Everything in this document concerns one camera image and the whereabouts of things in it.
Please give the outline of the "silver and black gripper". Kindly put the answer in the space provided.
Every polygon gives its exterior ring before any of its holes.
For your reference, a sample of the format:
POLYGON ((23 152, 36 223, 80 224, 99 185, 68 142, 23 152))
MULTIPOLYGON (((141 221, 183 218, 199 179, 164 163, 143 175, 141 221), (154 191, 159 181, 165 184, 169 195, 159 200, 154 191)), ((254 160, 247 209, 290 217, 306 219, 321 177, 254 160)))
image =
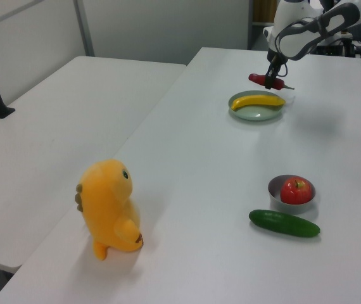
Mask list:
POLYGON ((282 77, 282 65, 287 62, 287 58, 280 52, 269 48, 267 51, 267 60, 270 66, 265 74, 265 88, 272 89, 276 77, 282 77))

